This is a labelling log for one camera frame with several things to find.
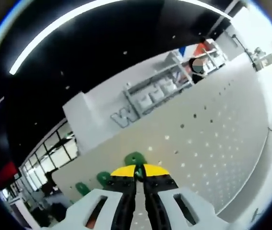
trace black ceiling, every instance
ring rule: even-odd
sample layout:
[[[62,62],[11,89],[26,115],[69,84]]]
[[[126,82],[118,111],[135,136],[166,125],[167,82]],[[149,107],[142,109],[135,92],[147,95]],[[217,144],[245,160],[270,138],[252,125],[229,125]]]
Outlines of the black ceiling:
[[[64,118],[62,106],[76,93],[87,92],[140,61],[200,42],[199,33],[207,34],[219,18],[214,12],[177,0],[111,3],[55,30],[33,50],[17,74],[7,74],[20,52],[42,29],[86,2],[90,1],[35,0],[1,44],[4,133],[17,165]],[[231,0],[204,2],[224,11]]]

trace white shelf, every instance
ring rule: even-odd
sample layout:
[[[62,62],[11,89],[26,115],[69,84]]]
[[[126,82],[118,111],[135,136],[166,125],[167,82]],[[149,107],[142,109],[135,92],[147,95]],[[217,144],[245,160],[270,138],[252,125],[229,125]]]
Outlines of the white shelf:
[[[213,49],[213,50],[207,51],[207,53],[197,55],[194,58],[201,58],[201,57],[207,56],[208,54],[212,54],[212,53],[215,53],[215,52],[217,52],[217,50]]]
[[[154,108],[156,105],[158,105],[159,103],[161,103],[162,101],[164,101],[165,99],[173,96],[175,93],[177,93],[178,91],[186,88],[187,86],[191,86],[191,84],[189,82],[181,85],[180,87],[178,87],[176,90],[173,90],[170,94],[166,95],[165,97],[159,99],[158,101],[154,102],[153,104],[151,104],[150,106],[148,106],[147,108],[145,108],[143,111],[142,111],[142,114],[144,114],[145,112],[147,112],[148,110]]]
[[[214,67],[213,69],[210,69],[208,72],[206,72],[206,75],[208,75],[209,73],[213,72],[216,69],[217,69],[217,67]]]
[[[166,72],[166,71],[168,71],[168,70],[171,70],[172,68],[174,68],[176,66],[177,66],[177,64],[173,64],[173,65],[170,65],[170,66],[167,66],[167,67],[161,69],[160,71],[154,73],[154,75],[152,75],[148,79],[146,79],[144,81],[140,81],[137,84],[131,86],[129,89],[127,89],[127,91],[130,94],[134,94],[138,90],[145,88],[146,86],[152,84],[153,82],[157,82],[161,78],[164,78],[165,75],[163,73]]]

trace green knob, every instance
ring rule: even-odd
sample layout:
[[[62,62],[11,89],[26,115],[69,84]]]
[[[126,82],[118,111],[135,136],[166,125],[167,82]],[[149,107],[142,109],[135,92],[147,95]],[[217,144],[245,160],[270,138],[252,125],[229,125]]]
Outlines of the green knob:
[[[146,164],[146,160],[144,156],[139,152],[132,152],[128,154],[124,159],[125,165],[140,165],[140,164]]]
[[[83,196],[87,195],[90,192],[90,189],[82,182],[78,182],[75,187],[77,191]]]
[[[96,176],[99,183],[104,187],[107,184],[107,181],[110,179],[110,173],[108,172],[100,172]]]

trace metal shelf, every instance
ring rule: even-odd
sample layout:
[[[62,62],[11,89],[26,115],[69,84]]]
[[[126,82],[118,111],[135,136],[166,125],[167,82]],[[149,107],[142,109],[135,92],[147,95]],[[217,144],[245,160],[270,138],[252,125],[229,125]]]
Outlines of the metal shelf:
[[[142,114],[144,114],[145,112],[147,112],[150,109],[153,109],[155,106],[157,106],[158,104],[162,103],[164,100],[168,99],[169,97],[173,96],[175,93],[179,92],[180,90],[184,89],[184,88],[189,88],[191,87],[191,83],[187,82],[183,85],[181,85],[180,87],[178,87],[176,90],[173,90],[170,94],[166,95],[165,97],[159,99],[158,101],[154,102],[153,104],[151,104],[150,106],[148,106],[147,108],[145,108],[142,111]]]
[[[218,51],[218,50],[216,50],[216,49],[213,49],[213,50],[210,50],[210,51],[206,51],[206,53],[197,55],[197,56],[195,56],[194,58],[202,58],[202,57],[208,56],[209,54],[216,53],[217,51]],[[185,66],[186,64],[188,64],[188,61],[184,61],[184,62],[182,62],[181,64],[182,64],[182,66]]]
[[[141,82],[137,83],[136,85],[130,87],[129,89],[127,89],[127,91],[132,95],[132,94],[138,92],[139,90],[151,85],[152,83],[157,82],[160,79],[164,78],[165,72],[170,71],[170,70],[174,69],[175,67],[177,67],[177,64],[170,65],[170,66],[156,72],[153,76],[149,77],[148,79],[141,81]]]

